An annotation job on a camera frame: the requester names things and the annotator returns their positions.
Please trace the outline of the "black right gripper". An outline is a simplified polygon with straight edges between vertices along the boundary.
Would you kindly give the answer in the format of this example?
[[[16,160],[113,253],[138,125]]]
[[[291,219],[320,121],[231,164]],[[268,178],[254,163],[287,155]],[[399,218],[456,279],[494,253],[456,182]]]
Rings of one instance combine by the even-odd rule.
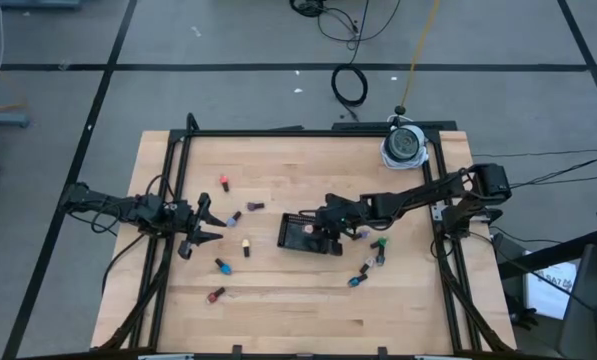
[[[327,193],[325,205],[314,211],[314,232],[329,239],[339,239],[341,234],[352,239],[353,235],[362,230],[372,216],[372,206],[368,201],[352,201]],[[343,246],[338,241],[328,240],[325,246],[326,253],[333,256],[343,255]]]

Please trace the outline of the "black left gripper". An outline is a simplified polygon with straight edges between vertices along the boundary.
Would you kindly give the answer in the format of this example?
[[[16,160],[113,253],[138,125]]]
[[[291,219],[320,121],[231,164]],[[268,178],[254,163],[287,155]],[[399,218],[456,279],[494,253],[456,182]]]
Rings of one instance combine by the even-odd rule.
[[[189,259],[194,245],[199,246],[203,243],[223,238],[222,234],[207,233],[198,230],[198,219],[208,225],[226,227],[225,222],[211,214],[210,205],[211,199],[209,194],[206,192],[201,193],[198,199],[197,218],[194,210],[186,200],[176,203],[176,232],[186,235],[186,238],[178,248],[178,254],[181,258]]]

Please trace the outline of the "black plastic slotted basket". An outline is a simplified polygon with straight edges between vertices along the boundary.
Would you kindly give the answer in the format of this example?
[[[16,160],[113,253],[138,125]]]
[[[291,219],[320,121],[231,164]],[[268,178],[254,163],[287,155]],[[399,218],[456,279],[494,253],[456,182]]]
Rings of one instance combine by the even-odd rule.
[[[315,222],[313,216],[284,213],[280,222],[277,246],[296,251],[328,254],[328,239],[315,233],[304,231]]]

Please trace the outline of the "black diagonal beam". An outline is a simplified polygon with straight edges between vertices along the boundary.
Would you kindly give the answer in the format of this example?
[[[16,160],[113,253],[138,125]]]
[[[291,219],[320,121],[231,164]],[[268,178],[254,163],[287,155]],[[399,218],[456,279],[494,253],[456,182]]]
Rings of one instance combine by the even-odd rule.
[[[505,280],[579,259],[588,245],[597,246],[597,231],[516,259],[507,260],[498,266],[499,275]]]

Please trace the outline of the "grey blue floor bar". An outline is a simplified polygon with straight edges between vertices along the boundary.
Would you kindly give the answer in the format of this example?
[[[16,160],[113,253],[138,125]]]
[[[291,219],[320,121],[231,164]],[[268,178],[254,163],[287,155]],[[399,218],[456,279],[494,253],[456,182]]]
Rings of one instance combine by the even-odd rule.
[[[17,126],[26,128],[30,124],[27,115],[23,113],[0,112],[0,126]]]
[[[46,8],[46,9],[76,9],[84,0],[0,0],[4,8]]]

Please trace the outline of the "white printed paper sheet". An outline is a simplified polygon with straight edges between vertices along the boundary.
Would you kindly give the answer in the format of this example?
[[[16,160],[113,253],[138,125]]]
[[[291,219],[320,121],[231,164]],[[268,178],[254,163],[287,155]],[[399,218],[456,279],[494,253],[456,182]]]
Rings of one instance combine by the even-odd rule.
[[[538,315],[563,320],[569,296],[549,283],[570,292],[577,275],[576,265],[566,262],[536,270],[535,273],[524,275],[525,307],[535,309]]]

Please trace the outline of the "dark grey cabinet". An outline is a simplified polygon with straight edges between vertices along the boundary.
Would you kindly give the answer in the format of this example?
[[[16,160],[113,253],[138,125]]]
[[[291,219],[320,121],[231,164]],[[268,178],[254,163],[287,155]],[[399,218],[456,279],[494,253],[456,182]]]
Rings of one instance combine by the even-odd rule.
[[[588,245],[580,260],[557,349],[567,358],[597,360],[597,246]]]

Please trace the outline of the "black aluminium table frame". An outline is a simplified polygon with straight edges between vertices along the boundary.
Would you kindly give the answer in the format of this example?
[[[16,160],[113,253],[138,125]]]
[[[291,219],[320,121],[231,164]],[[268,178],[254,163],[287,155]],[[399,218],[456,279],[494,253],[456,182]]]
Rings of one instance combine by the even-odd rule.
[[[222,239],[174,257],[168,277],[157,349],[225,353],[239,344],[254,354],[447,354],[450,320],[439,266],[431,249],[430,212],[406,214],[388,231],[386,262],[357,274],[371,250],[346,241],[342,256],[283,250],[277,244],[284,213],[320,206],[327,193],[401,192],[423,181],[421,170],[390,170],[379,155],[382,136],[328,131],[259,136],[195,137],[183,193],[207,192],[211,210],[225,218],[248,201],[265,207],[245,213]],[[227,176],[229,192],[220,177]],[[245,258],[242,240],[250,242]],[[220,272],[219,258],[232,268]],[[214,303],[207,296],[220,287]]]

